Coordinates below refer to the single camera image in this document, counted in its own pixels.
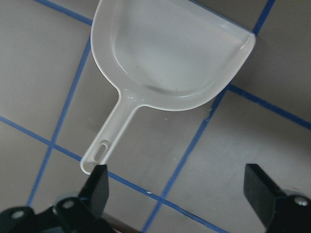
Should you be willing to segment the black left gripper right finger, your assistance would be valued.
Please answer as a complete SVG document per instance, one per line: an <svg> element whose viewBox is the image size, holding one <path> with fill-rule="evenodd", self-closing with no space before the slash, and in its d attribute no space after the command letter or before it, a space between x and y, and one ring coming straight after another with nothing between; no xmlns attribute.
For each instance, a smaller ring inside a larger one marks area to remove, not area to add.
<svg viewBox="0 0 311 233"><path fill-rule="evenodd" d="M245 165L243 193L267 233L311 231L311 199L281 189L259 165Z"/></svg>

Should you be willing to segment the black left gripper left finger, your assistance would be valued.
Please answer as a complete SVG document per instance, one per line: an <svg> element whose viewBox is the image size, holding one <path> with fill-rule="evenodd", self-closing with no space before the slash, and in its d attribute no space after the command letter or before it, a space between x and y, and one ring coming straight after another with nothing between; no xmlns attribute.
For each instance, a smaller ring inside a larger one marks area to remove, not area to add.
<svg viewBox="0 0 311 233"><path fill-rule="evenodd" d="M107 233L102 214L108 196L107 166L96 165L78 196L60 200L53 212L65 233Z"/></svg>

